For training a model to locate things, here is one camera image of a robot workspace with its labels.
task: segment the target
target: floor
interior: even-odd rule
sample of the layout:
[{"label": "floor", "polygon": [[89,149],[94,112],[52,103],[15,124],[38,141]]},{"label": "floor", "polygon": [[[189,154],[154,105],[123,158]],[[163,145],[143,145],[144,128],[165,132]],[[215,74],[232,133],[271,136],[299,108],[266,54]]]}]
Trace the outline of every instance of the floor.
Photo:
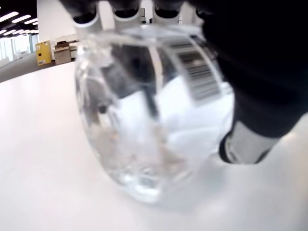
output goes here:
[{"label": "floor", "polygon": [[36,54],[28,54],[21,59],[15,60],[6,64],[3,67],[0,67],[0,83],[51,66],[55,66],[54,61],[51,64],[38,66]]}]

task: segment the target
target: yellow cabinet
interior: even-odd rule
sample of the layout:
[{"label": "yellow cabinet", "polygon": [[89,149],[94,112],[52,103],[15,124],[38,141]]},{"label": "yellow cabinet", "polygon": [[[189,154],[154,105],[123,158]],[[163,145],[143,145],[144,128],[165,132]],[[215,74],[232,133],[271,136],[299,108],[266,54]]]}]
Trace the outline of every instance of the yellow cabinet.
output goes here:
[{"label": "yellow cabinet", "polygon": [[35,45],[38,65],[51,63],[50,41],[41,42]]}]

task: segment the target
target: barcode label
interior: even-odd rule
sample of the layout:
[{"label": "barcode label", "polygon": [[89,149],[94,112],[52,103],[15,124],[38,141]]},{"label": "barcode label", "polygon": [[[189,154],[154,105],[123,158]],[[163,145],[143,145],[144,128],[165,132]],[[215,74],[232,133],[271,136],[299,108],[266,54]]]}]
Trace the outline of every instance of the barcode label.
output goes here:
[{"label": "barcode label", "polygon": [[176,53],[187,71],[186,82],[197,103],[220,96],[220,88],[210,66],[188,38],[168,39],[164,43]]}]

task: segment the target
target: clear glass container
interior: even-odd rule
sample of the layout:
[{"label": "clear glass container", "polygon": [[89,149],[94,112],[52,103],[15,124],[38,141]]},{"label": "clear glass container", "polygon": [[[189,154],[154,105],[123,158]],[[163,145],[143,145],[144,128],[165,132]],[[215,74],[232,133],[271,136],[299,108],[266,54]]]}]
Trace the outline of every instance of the clear glass container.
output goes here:
[{"label": "clear glass container", "polygon": [[105,171],[138,200],[173,191],[217,148],[230,107],[200,34],[140,26],[90,36],[78,49],[87,137]]}]

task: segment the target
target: white table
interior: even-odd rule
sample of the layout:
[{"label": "white table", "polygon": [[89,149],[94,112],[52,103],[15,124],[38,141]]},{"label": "white table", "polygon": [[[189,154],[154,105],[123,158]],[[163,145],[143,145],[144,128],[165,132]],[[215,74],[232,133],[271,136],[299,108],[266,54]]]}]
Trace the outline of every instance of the white table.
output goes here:
[{"label": "white table", "polygon": [[104,173],[77,112],[74,63],[0,84],[1,231],[306,231],[308,117],[262,164],[211,157],[160,205]]}]

